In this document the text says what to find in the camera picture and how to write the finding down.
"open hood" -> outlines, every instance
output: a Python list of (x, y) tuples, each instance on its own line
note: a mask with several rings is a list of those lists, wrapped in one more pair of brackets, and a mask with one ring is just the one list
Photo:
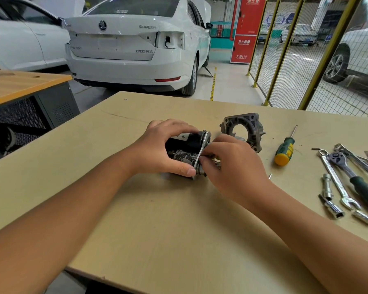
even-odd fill
[(31, 0), (59, 18), (81, 16), (85, 0)]

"ratchet wrench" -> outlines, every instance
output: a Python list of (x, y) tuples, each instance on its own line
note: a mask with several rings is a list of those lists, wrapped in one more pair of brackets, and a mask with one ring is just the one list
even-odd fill
[(342, 152), (334, 152), (329, 154), (329, 161), (341, 168), (349, 177), (349, 181), (354, 185), (355, 191), (368, 204), (368, 184), (362, 177), (350, 169), (347, 164), (347, 159)]
[(351, 159), (353, 162), (356, 162), (360, 167), (368, 172), (368, 165), (361, 161), (354, 153), (345, 148), (341, 143), (338, 143), (334, 146), (334, 151), (343, 153), (349, 159)]
[(334, 171), (333, 167), (331, 166), (329, 162), (329, 153), (327, 150), (321, 149), (318, 152), (318, 156), (321, 158), (324, 167), (326, 167), (327, 171), (330, 173), (331, 178), (333, 182), (335, 183), (335, 186), (337, 187), (339, 193), (341, 194), (341, 200), (340, 203), (345, 206), (349, 210), (361, 210), (361, 205), (351, 198), (346, 191), (345, 187), (343, 186), (342, 182), (339, 180), (339, 177), (337, 173)]

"car trunk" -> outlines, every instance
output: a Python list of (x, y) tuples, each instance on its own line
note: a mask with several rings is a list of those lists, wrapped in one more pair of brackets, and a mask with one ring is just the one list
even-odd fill
[(98, 14), (65, 19), (71, 51), (78, 57), (149, 61), (160, 18)]

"car logo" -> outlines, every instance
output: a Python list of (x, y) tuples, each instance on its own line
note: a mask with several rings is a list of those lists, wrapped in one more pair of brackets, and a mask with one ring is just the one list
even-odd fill
[(105, 21), (100, 21), (98, 24), (98, 27), (101, 31), (106, 31), (106, 28), (108, 27)]

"hand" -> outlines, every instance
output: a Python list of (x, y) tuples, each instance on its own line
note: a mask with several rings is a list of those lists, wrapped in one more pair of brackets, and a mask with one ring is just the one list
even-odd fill
[[(206, 156), (217, 156), (221, 160), (221, 169)], [(200, 162), (216, 188), (247, 209), (270, 185), (262, 161), (251, 146), (226, 134), (215, 138), (203, 150)]]
[(176, 119), (149, 123), (145, 133), (122, 151), (130, 164), (131, 175), (163, 172), (188, 177), (196, 175), (196, 170), (191, 165), (175, 161), (166, 153), (166, 141), (181, 133), (199, 133), (199, 130)]

